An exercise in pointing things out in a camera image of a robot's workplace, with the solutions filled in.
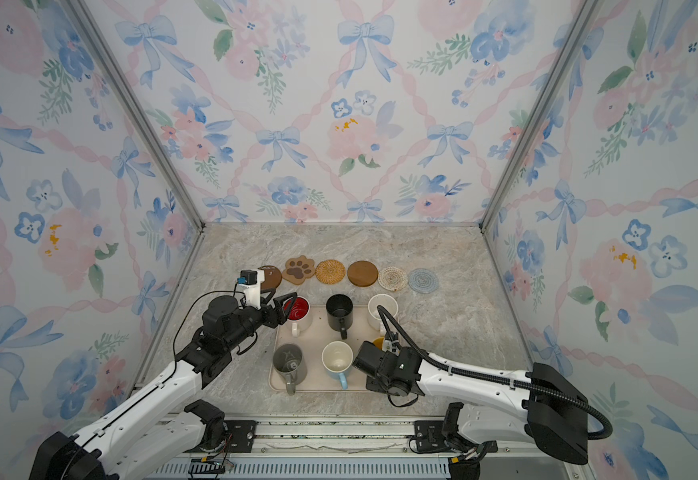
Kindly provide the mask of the woven rattan round coaster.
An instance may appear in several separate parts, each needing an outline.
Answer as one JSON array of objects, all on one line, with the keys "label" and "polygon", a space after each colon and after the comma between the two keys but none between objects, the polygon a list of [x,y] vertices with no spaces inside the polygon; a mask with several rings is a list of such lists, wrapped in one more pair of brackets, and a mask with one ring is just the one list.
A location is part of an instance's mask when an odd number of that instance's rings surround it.
[{"label": "woven rattan round coaster", "polygon": [[335,285],[341,282],[346,275],[344,264],[335,259],[321,261],[315,269],[317,280],[326,285]]}]

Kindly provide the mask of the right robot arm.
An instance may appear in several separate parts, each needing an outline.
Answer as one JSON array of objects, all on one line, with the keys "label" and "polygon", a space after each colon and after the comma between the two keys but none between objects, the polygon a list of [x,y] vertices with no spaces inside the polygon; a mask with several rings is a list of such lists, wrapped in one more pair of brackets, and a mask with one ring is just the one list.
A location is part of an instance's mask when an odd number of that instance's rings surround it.
[{"label": "right robot arm", "polygon": [[486,369],[412,347],[395,354],[365,341],[353,366],[366,375],[369,391],[450,398],[439,446],[464,459],[509,441],[533,442],[569,464],[588,463],[588,413],[580,407],[588,401],[547,365],[536,363],[530,372]]}]

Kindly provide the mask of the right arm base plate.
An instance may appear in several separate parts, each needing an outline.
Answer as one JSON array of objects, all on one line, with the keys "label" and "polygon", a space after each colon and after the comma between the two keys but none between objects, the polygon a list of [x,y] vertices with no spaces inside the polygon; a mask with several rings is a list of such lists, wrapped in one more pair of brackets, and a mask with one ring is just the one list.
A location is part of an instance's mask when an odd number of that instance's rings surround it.
[{"label": "right arm base plate", "polygon": [[411,449],[420,454],[445,452],[468,454],[472,450],[476,450],[477,453],[496,453],[498,445],[495,441],[478,444],[468,440],[458,431],[458,425],[453,422],[419,420],[414,422]]}]

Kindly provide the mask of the cork paw print coaster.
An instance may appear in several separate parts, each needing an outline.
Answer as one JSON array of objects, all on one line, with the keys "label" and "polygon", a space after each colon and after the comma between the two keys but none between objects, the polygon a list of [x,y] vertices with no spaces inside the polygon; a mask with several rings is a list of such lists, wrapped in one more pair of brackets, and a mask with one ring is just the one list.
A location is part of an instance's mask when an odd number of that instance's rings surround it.
[{"label": "cork paw print coaster", "polygon": [[287,259],[281,270],[281,275],[283,280],[293,285],[301,285],[315,275],[315,269],[315,261],[301,255]]}]

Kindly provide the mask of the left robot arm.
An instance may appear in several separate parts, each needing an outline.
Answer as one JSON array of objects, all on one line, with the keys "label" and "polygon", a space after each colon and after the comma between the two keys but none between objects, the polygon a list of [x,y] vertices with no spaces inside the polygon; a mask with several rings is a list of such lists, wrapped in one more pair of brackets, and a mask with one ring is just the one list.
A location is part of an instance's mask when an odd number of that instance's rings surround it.
[{"label": "left robot arm", "polygon": [[296,298],[273,289],[257,301],[218,293],[172,363],[100,419],[44,440],[30,478],[142,479],[182,452],[225,447],[230,433],[224,412],[195,396],[255,345],[259,328],[285,324]]}]

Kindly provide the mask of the white mug red inside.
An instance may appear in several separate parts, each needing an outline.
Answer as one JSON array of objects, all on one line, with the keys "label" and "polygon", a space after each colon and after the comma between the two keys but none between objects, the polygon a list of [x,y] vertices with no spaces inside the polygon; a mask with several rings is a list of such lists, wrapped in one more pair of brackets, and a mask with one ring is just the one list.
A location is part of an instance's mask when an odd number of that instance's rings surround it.
[{"label": "white mug red inside", "polygon": [[309,301],[297,296],[288,299],[283,304],[283,310],[287,313],[287,325],[294,338],[302,336],[310,329],[313,323],[312,309]]}]

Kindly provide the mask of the black mug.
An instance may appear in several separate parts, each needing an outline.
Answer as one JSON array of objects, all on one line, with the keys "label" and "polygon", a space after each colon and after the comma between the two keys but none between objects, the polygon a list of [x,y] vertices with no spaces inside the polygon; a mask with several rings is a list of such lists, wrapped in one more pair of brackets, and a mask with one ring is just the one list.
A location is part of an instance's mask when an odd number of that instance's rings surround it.
[{"label": "black mug", "polygon": [[338,332],[342,340],[347,340],[348,330],[353,325],[352,299],[344,294],[334,294],[328,298],[325,307],[329,327]]}]

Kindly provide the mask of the plain round wooden coaster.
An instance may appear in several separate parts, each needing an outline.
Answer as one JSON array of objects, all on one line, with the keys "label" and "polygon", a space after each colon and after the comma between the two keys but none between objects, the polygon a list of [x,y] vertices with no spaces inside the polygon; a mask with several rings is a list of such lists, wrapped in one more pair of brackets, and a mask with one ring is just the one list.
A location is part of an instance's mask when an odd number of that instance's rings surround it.
[{"label": "plain round wooden coaster", "polygon": [[375,264],[367,260],[353,262],[347,269],[348,280],[357,287],[369,287],[373,285],[379,276],[379,270]]}]

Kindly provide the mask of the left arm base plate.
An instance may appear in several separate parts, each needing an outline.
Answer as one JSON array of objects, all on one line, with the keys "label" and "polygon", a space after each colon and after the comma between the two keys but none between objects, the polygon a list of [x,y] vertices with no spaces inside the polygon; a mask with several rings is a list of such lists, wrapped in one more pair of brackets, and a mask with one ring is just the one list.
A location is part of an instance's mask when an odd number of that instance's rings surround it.
[{"label": "left arm base plate", "polygon": [[255,439],[256,422],[252,420],[216,420],[203,423],[192,417],[169,429],[172,445],[180,452],[220,454],[250,453]]}]

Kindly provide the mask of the grey woven round coaster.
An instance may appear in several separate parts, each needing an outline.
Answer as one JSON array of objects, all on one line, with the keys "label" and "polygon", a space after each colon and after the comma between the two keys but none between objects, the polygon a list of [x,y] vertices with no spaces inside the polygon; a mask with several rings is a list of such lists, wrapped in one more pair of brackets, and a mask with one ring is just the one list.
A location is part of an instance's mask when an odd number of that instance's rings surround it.
[{"label": "grey woven round coaster", "polygon": [[426,268],[416,268],[408,274],[408,286],[417,293],[431,294],[440,287],[437,275]]}]

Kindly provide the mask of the dark glossy wooden round coaster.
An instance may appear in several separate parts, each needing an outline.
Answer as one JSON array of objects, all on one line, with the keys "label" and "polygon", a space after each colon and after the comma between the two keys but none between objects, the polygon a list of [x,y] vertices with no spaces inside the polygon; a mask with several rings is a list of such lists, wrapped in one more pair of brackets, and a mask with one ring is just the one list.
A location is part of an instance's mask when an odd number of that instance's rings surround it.
[{"label": "dark glossy wooden round coaster", "polygon": [[273,265],[264,265],[260,267],[264,272],[264,280],[261,284],[262,290],[276,289],[282,282],[282,274],[278,267]]}]

